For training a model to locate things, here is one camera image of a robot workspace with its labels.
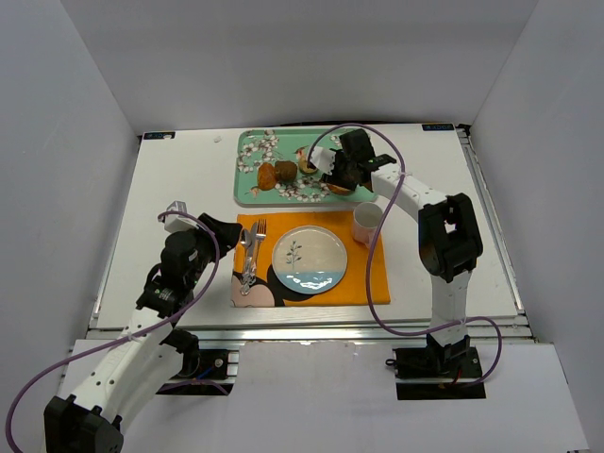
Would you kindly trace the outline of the round tan bread bun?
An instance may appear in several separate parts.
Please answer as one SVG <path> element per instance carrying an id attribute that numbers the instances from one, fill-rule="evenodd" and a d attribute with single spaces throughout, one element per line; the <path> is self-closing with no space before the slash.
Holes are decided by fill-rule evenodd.
<path id="1" fill-rule="evenodd" d="M 313 175 L 318 172 L 318 169 L 310 165 L 306 159 L 301 159 L 298 162 L 298 168 L 305 175 Z"/>

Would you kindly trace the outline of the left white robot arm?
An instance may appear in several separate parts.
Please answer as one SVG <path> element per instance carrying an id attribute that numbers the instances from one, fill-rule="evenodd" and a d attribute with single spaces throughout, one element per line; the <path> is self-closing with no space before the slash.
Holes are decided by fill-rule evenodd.
<path id="1" fill-rule="evenodd" d="M 177 323 L 198 299 L 204 270 L 237 245 L 243 227 L 206 213 L 175 211 L 159 219 L 169 234 L 126 327 L 91 373 L 44 409 L 48 452 L 121 451 L 127 427 L 155 393 L 170 378 L 192 378 L 199 369 L 199 340 Z"/>

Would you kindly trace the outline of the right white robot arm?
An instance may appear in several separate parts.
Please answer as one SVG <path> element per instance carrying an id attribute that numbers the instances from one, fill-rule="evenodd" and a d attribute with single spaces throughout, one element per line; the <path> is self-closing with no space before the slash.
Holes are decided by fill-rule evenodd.
<path id="1" fill-rule="evenodd" d="M 443 376 L 470 349 L 467 290 L 483 253 L 474 206 L 464 193 L 447 195 L 412 176 L 398 149 L 377 154 L 372 131 L 354 125 L 340 136 L 340 148 L 313 143 L 307 159 L 327 184 L 348 190 L 363 186 L 386 198 L 388 210 L 399 208 L 416 222 L 419 258 L 431 281 L 431 319 L 423 333 L 427 345 L 420 368 Z"/>

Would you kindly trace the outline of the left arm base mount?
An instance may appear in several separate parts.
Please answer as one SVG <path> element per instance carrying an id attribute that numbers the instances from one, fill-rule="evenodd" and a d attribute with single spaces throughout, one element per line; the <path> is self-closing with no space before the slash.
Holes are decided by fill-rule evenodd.
<path id="1" fill-rule="evenodd" d="M 238 372 L 239 352 L 227 349 L 201 349 L 195 371 L 172 377 L 158 395 L 227 396 Z"/>

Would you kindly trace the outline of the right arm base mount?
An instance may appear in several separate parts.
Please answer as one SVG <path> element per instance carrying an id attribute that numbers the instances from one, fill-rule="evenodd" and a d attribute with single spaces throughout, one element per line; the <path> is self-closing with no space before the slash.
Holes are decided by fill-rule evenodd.
<path id="1" fill-rule="evenodd" d="M 393 350 L 385 366 L 394 371 L 399 401 L 480 400 L 487 397 L 478 351 L 470 346 L 452 360 L 440 362 L 429 347 L 402 347 Z"/>

